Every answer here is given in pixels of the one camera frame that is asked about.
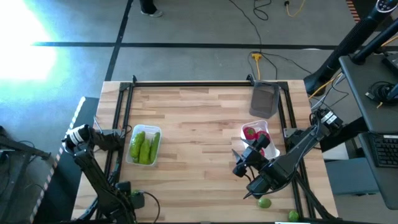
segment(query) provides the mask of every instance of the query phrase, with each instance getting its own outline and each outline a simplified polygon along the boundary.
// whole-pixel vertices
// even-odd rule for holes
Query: person's leg
[[[156,12],[157,8],[154,5],[154,0],[139,0],[139,2],[143,13],[151,15]]]

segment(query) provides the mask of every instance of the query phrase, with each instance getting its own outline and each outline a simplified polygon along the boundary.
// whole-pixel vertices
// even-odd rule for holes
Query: container of strawberries
[[[273,159],[275,157],[278,157],[280,152],[275,147],[275,144],[274,142],[272,142],[271,136],[269,135],[267,121],[260,120],[244,124],[242,126],[241,138],[243,139],[253,141],[259,139],[262,134],[265,135],[271,143],[269,143],[266,148],[262,148],[260,153],[267,159]]]

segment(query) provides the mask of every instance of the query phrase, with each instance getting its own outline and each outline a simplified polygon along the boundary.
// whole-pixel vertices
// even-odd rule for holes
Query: cucumber
[[[139,151],[139,163],[140,164],[150,164],[149,163],[149,151],[150,151],[150,142],[148,139],[145,139],[141,145],[141,149]]]
[[[145,132],[141,131],[140,133],[136,134],[136,137],[132,140],[130,146],[130,156],[133,158],[138,158],[139,150],[141,148],[142,143],[145,140]]]
[[[155,133],[154,140],[152,141],[152,145],[150,146],[149,160],[151,164],[155,162],[157,147],[159,146],[159,140],[160,140],[160,133]]]

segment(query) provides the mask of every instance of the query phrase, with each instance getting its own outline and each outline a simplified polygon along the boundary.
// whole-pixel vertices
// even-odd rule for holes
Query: gray floor
[[[258,26],[263,44],[336,45],[354,26],[345,0],[307,0],[296,18],[285,14],[282,2],[273,2],[264,9],[269,14],[268,21],[255,18],[252,1],[235,1]],[[299,1],[291,2],[294,11]],[[7,59],[0,74],[0,125],[14,139],[30,140],[37,148],[56,152],[79,99],[99,97],[113,51],[106,47],[29,47],[29,44],[114,42],[126,3],[126,0],[12,1],[7,10],[19,13],[9,14],[12,22],[5,28],[13,35],[4,37],[10,44],[1,53]],[[123,42],[258,44],[250,23],[227,0],[163,0],[156,4],[165,11],[159,19],[141,15],[138,1],[134,1]],[[132,75],[139,80],[243,80],[251,73],[247,61],[250,51],[123,47],[112,80],[130,80]],[[325,50],[265,52],[291,58],[309,71],[315,71],[330,54]],[[302,79],[306,75],[284,59],[272,56],[269,59],[277,66],[279,79]],[[264,59],[260,69],[262,78],[275,78],[275,69]],[[337,88],[351,93],[346,81]],[[341,95],[333,91],[325,103],[332,104]],[[351,95],[333,109],[347,123],[359,116]],[[34,161],[28,169],[30,181],[42,183],[48,166],[41,160]],[[35,195],[40,189],[29,190]],[[372,214],[380,218],[380,223],[394,223],[397,212],[389,211],[390,216],[357,209],[373,201],[372,197],[361,200],[336,197],[343,218],[359,221]],[[29,212],[32,206],[25,209]],[[21,212],[21,218],[28,212]]]

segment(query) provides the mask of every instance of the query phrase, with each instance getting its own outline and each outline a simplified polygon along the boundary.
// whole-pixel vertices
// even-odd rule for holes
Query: clear plastic container
[[[258,132],[258,131],[260,131],[260,130],[266,131],[266,132],[269,134],[267,121],[260,120],[260,121],[255,121],[255,122],[251,122],[251,123],[248,123],[248,124],[244,124],[244,125],[242,126],[242,129],[241,129],[241,138],[243,138],[243,139],[246,139],[246,137],[244,136],[244,133],[243,133],[243,129],[246,128],[246,127],[254,128],[254,130],[255,130],[256,132]],[[265,149],[264,149],[264,148],[261,149],[261,150],[263,151],[265,157],[266,157],[268,160],[269,160],[269,159],[276,158],[276,157],[278,157],[279,154],[280,154],[280,151],[275,147],[275,144],[274,144],[274,142],[272,141],[271,136],[270,136],[269,138],[270,138],[270,142],[271,142],[271,143],[269,143],[269,145],[268,145]],[[245,142],[243,142],[243,145],[244,145],[245,148],[248,147],[248,145],[247,145]]]
[[[160,139],[159,139],[159,144],[157,145],[157,152],[156,152],[155,161],[152,164],[149,164],[149,165],[138,164],[138,163],[135,163],[133,161],[132,157],[130,156],[130,152],[127,152],[126,153],[126,162],[128,162],[130,164],[140,165],[140,166],[154,166],[156,164],[156,161],[157,161],[157,155],[159,153],[160,142],[162,140],[162,130],[160,130],[160,128],[157,127],[157,126],[149,126],[149,125],[137,124],[134,127],[134,129],[132,130],[132,135],[131,135],[131,140],[130,140],[130,144],[129,144],[128,150],[130,150],[131,143],[132,143],[132,140],[134,139],[134,137],[136,137],[136,135],[138,133],[140,133],[141,131],[145,131],[145,139],[150,140],[151,144],[152,144],[152,140],[154,139],[155,133],[160,133]]]

